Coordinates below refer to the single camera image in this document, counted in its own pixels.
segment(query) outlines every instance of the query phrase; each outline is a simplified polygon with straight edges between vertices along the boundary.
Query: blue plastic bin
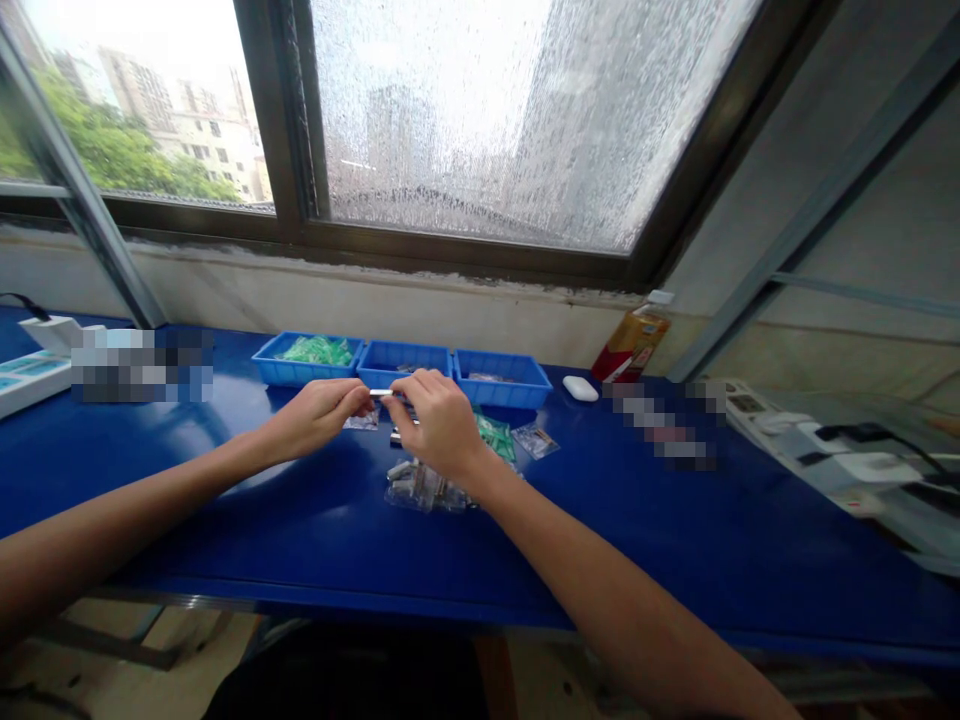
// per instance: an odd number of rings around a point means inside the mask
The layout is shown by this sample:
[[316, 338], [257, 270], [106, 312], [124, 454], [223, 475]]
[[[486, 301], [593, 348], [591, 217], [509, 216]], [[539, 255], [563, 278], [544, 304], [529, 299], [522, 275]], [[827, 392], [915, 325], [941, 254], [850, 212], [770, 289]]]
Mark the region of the blue plastic bin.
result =
[[400, 365], [436, 368], [447, 377], [453, 376], [449, 348], [386, 340], [370, 341], [360, 357], [357, 375], [369, 388], [388, 388], [394, 380], [410, 375], [398, 371]]
[[[474, 405], [497, 405], [536, 410], [553, 392], [543, 368], [529, 355], [504, 355], [479, 350], [455, 350], [454, 379]], [[514, 382], [470, 380], [470, 373], [499, 375]]]
[[338, 377], [353, 377], [357, 374], [357, 362], [363, 351], [363, 340], [360, 338], [344, 338], [340, 335], [326, 337], [338, 342], [346, 340], [353, 352], [353, 359], [349, 365], [321, 365], [319, 363], [302, 363], [296, 360], [277, 360], [276, 356], [286, 352], [298, 337], [315, 337], [316, 333], [283, 332], [260, 348], [253, 356], [253, 362], [260, 370], [260, 377], [267, 385], [285, 385], [286, 387], [303, 387], [311, 380], [328, 380]]

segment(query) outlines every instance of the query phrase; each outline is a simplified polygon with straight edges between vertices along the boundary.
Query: person's right hand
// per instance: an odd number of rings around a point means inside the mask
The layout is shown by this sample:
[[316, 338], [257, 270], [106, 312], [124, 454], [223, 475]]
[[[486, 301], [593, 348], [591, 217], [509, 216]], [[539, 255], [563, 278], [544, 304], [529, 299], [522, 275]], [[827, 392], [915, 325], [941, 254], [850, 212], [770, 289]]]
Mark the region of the person's right hand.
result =
[[440, 371], [422, 369], [396, 380], [390, 389], [409, 398], [420, 421], [413, 424], [400, 398], [383, 399], [403, 447], [465, 492], [479, 494], [485, 469], [501, 461], [480, 437], [463, 391]]

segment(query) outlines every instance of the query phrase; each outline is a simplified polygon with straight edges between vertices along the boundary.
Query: tree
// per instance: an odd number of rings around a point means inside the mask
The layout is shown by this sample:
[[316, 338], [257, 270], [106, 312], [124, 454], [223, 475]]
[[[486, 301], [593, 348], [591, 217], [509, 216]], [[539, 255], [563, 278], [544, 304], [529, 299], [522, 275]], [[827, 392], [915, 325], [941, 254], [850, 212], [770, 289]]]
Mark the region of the tree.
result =
[[[39, 80], [50, 107], [101, 190], [140, 190], [240, 202], [233, 185], [226, 180], [210, 180], [199, 160], [186, 155], [171, 160], [161, 153], [138, 118], [127, 118], [110, 105], [85, 103], [54, 68], [43, 70]], [[0, 176], [37, 176], [10, 128], [2, 123]]]

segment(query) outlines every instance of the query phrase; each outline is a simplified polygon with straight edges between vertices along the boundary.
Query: blue table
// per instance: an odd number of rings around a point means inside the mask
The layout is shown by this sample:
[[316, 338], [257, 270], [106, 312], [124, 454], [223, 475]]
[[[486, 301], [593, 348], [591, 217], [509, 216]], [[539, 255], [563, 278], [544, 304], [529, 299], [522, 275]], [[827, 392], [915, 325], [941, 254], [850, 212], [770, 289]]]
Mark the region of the blue table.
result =
[[[0, 361], [35, 349], [0, 308]], [[82, 324], [96, 318], [78, 318]], [[263, 335], [214, 330], [209, 403], [80, 405], [69, 393], [0, 421], [0, 536], [252, 430], [294, 391], [266, 388]], [[562, 450], [519, 465], [740, 647], [960, 667], [960, 597], [727, 428], [716, 472], [671, 472], [609, 401], [558, 388], [540, 411]], [[669, 395], [650, 379], [648, 395]], [[512, 424], [532, 412], [505, 411]], [[704, 427], [706, 417], [695, 419]], [[390, 425], [241, 483], [108, 584], [132, 599], [266, 613], [569, 629], [482, 511], [387, 505]]]

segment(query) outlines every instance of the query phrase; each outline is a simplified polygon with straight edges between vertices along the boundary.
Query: green plastic part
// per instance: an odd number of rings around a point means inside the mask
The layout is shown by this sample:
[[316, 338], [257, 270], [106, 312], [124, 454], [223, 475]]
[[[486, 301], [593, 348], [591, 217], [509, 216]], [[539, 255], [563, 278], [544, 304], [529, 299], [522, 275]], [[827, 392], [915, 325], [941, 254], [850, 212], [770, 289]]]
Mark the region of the green plastic part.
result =
[[288, 350], [277, 355], [276, 359], [342, 367], [353, 360], [353, 352], [346, 339], [334, 341], [326, 335], [301, 335]]

